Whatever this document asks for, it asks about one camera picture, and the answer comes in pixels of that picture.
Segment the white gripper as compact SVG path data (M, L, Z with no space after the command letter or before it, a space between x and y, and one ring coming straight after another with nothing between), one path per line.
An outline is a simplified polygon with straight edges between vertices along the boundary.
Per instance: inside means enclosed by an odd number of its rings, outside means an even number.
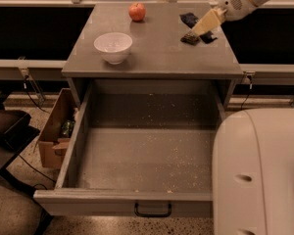
M220 26L225 20L239 21L257 9L253 0L219 0L219 8L210 9L193 27L195 35L203 35Z

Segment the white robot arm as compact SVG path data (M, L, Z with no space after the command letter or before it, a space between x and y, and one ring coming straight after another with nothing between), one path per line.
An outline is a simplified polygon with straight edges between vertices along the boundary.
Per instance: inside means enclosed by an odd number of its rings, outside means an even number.
M215 235L294 235L294 109L228 117L212 173Z

